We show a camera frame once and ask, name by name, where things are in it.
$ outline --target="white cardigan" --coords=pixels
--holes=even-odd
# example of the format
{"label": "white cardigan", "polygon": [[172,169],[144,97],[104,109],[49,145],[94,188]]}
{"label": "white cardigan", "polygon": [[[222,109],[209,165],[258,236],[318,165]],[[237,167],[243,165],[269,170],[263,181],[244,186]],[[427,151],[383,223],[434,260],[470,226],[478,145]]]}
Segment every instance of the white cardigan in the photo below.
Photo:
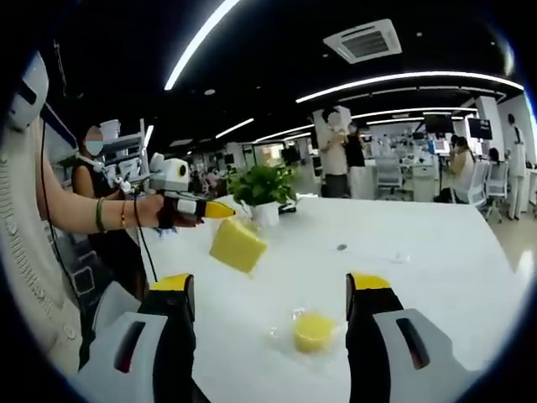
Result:
{"label": "white cardigan", "polygon": [[39,217],[35,193],[36,153],[40,151],[35,140],[39,131],[36,119],[25,133],[8,130],[3,136],[0,244],[8,283],[30,332],[52,364],[73,374],[79,363],[80,313],[67,296],[64,287],[69,283]]}

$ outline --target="white flower pot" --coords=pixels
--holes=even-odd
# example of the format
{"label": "white flower pot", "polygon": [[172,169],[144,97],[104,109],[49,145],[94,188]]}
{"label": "white flower pot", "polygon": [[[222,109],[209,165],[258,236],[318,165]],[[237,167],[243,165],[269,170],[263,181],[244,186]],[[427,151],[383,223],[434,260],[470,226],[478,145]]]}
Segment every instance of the white flower pot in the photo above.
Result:
{"label": "white flower pot", "polygon": [[252,207],[252,220],[254,220],[260,227],[272,227],[278,224],[279,204],[276,201],[272,203],[262,204],[260,206]]}

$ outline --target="black cable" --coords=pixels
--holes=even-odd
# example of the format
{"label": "black cable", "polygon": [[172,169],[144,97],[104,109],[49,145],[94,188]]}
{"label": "black cable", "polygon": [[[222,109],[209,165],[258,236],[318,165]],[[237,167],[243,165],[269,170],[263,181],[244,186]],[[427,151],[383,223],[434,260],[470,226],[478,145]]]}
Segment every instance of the black cable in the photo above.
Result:
{"label": "black cable", "polygon": [[43,121],[43,135],[41,136],[41,186],[43,187],[44,209],[47,214],[47,221],[49,223],[50,234],[52,236],[52,244],[54,245],[54,250],[56,252],[56,256],[58,257],[58,262],[60,263],[61,269],[64,271],[65,277],[67,277],[71,288],[73,289],[73,295],[76,298],[76,302],[78,303],[78,308],[81,311],[81,315],[85,315],[86,308],[81,304],[81,300],[76,293],[75,283],[73,282],[73,279],[71,279],[69,271],[67,271],[67,268],[65,267],[64,262],[61,259],[60,250],[58,249],[58,245],[56,244],[56,232],[52,225],[52,221],[50,220],[49,200],[47,199],[47,189],[44,185],[44,134],[46,132],[45,129],[46,123]]}
{"label": "black cable", "polygon": [[136,217],[136,223],[138,224],[138,231],[140,232],[140,236],[142,237],[143,247],[145,248],[145,253],[148,254],[149,263],[151,264],[151,271],[153,271],[153,277],[155,281],[159,281],[157,279],[157,273],[154,271],[154,264],[153,259],[151,259],[151,253],[149,252],[148,245],[145,243],[145,237],[143,235],[142,230],[142,224],[140,223],[140,218],[138,216],[138,198],[134,196],[134,216]]}

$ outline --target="yellow sponge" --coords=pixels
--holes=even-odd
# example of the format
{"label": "yellow sponge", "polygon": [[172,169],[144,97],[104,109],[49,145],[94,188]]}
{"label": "yellow sponge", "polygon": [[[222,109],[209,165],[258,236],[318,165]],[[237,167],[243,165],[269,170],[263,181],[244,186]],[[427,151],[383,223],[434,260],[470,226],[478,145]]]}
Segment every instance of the yellow sponge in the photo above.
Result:
{"label": "yellow sponge", "polygon": [[244,273],[252,271],[267,244],[237,220],[220,224],[212,241],[210,255]]}
{"label": "yellow sponge", "polygon": [[314,353],[328,346],[332,338],[334,322],[319,313],[306,312],[295,322],[293,336],[295,347],[302,353]]}

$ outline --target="face mask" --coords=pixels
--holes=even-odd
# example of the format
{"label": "face mask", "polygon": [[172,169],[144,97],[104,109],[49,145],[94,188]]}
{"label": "face mask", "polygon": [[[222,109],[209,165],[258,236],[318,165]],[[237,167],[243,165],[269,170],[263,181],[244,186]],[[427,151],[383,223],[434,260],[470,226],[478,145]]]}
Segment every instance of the face mask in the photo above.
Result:
{"label": "face mask", "polygon": [[102,141],[86,141],[87,152],[97,157],[102,150]]}

